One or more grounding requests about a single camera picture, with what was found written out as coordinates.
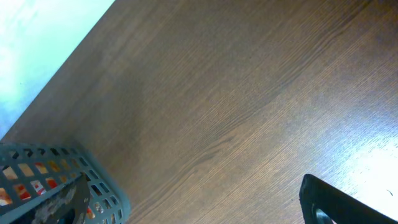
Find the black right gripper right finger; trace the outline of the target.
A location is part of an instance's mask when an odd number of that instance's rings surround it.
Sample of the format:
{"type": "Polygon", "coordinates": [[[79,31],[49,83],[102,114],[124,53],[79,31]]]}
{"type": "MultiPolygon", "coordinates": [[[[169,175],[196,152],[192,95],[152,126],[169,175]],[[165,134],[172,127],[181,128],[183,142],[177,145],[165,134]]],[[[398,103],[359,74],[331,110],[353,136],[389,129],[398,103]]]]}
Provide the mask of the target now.
{"type": "Polygon", "coordinates": [[[306,224],[397,224],[396,220],[361,203],[312,174],[304,175],[299,200],[306,224]]]}

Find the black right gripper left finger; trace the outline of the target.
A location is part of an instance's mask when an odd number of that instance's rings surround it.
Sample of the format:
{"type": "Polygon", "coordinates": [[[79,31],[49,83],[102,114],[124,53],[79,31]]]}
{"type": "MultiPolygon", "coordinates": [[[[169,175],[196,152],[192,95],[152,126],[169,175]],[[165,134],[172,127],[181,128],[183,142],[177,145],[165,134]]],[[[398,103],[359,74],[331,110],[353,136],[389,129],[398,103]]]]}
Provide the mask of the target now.
{"type": "Polygon", "coordinates": [[[15,224],[84,224],[90,190],[84,175],[67,181],[12,211],[15,224]]]}

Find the grey plastic laundry basket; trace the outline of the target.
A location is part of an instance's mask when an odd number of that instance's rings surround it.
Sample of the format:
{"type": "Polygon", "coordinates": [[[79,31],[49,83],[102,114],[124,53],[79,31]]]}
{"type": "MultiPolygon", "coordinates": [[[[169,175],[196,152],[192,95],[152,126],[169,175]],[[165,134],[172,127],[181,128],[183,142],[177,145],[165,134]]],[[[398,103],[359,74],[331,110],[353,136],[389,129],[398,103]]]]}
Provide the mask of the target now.
{"type": "Polygon", "coordinates": [[[91,199],[84,223],[126,223],[131,205],[126,194],[92,153],[79,147],[45,144],[1,143],[1,166],[18,162],[65,162],[85,174],[91,199]]]}

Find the orange brown snack bag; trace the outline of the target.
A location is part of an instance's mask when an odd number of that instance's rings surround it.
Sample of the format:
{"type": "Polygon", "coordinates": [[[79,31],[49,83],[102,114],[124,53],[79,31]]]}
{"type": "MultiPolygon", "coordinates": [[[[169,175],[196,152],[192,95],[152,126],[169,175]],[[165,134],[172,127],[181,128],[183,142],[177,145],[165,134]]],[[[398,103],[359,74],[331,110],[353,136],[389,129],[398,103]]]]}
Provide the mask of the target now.
{"type": "Polygon", "coordinates": [[[1,223],[13,223],[12,211],[84,173],[65,162],[18,162],[1,166],[1,223]]]}

